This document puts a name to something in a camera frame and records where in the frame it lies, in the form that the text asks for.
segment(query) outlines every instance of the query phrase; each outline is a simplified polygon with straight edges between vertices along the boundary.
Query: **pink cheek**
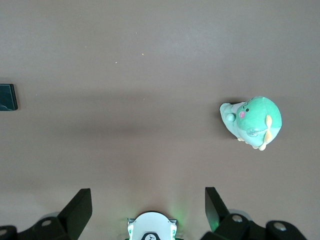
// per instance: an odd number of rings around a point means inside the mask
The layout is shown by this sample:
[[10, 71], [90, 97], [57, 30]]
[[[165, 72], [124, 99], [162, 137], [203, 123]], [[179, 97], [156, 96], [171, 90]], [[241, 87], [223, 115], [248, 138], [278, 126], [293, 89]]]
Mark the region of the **pink cheek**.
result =
[[246, 113], [244, 111], [241, 111], [240, 114], [239, 114], [239, 117], [241, 119], [243, 119], [245, 117]]

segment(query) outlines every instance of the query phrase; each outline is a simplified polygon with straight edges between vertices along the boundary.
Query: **dark green box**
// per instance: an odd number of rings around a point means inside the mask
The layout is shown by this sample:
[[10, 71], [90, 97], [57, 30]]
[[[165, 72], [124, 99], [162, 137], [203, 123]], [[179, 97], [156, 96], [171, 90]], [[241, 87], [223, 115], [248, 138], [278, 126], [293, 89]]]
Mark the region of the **dark green box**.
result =
[[0, 84], [0, 111], [18, 109], [15, 87], [13, 84]]

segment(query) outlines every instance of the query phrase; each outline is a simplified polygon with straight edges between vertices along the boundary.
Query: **teal plush toy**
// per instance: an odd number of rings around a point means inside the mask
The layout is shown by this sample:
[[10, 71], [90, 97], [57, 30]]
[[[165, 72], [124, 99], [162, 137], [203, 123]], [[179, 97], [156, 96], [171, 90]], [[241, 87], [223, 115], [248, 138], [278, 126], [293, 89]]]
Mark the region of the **teal plush toy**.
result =
[[239, 141], [261, 151], [275, 139], [282, 126], [278, 107], [264, 96], [237, 104], [224, 103], [220, 113], [226, 128]]

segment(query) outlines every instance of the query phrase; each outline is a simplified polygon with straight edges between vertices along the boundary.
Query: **plush toy head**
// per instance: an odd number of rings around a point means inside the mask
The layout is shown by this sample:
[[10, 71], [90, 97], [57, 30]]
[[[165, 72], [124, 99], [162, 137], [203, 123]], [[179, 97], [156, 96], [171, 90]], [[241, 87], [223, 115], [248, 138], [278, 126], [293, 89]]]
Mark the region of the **plush toy head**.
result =
[[280, 131], [282, 118], [275, 103], [263, 96], [245, 102], [236, 111], [240, 140], [264, 150]]

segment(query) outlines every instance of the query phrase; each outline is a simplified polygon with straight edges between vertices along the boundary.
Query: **gray floor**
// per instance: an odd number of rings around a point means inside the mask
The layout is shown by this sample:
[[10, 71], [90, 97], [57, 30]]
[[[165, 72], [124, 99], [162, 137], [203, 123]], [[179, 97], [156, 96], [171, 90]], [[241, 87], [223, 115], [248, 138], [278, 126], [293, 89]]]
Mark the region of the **gray floor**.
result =
[[[91, 188], [80, 240], [123, 240], [147, 210], [198, 240], [214, 186], [261, 226], [320, 238], [319, 1], [1, 1], [0, 56], [19, 104], [0, 113], [0, 225]], [[283, 118], [262, 152], [219, 117], [254, 96]]]

